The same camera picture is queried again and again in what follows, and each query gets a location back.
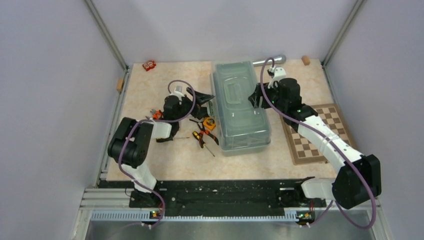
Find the translucent green plastic toolbox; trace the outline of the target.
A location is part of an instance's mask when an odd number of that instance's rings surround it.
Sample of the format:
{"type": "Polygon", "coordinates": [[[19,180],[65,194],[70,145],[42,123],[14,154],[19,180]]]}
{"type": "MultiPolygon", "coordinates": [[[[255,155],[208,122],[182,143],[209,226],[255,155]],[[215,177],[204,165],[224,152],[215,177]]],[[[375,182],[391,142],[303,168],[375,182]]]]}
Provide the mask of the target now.
{"type": "Polygon", "coordinates": [[[210,74],[210,115],[215,119],[219,146],[225,156],[263,151],[271,143],[271,126],[263,108],[249,101],[257,85],[251,61],[214,62],[210,74]]]}

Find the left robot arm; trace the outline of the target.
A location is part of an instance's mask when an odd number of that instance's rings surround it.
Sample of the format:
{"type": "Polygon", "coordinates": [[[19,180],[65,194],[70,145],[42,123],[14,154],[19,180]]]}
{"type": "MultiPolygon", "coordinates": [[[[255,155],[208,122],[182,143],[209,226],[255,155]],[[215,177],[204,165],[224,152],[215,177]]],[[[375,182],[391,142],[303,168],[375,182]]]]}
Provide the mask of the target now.
{"type": "Polygon", "coordinates": [[[155,189],[157,179],[145,163],[151,139],[157,143],[169,142],[180,129],[180,122],[192,116],[198,120],[208,116],[206,103],[214,95],[201,93],[187,87],[183,94],[178,87],[164,98],[161,110],[154,111],[151,117],[137,121],[124,117],[119,123],[107,147],[107,155],[119,169],[133,181],[132,198],[143,207],[162,207],[163,198],[155,189]]]}

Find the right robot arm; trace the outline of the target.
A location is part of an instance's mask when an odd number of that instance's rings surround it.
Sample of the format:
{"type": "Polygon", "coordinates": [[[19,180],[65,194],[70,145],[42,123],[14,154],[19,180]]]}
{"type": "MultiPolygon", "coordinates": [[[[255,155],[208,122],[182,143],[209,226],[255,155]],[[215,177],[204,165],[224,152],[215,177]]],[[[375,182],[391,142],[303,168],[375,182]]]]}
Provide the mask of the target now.
{"type": "Polygon", "coordinates": [[[377,206],[381,194],[381,164],[371,154],[364,155],[334,133],[319,114],[302,102],[300,85],[294,78],[258,83],[249,96],[254,108],[274,109],[287,125],[311,142],[332,165],[336,178],[311,178],[293,192],[299,206],[313,199],[334,200],[344,209],[352,209],[370,201],[377,206]]]}

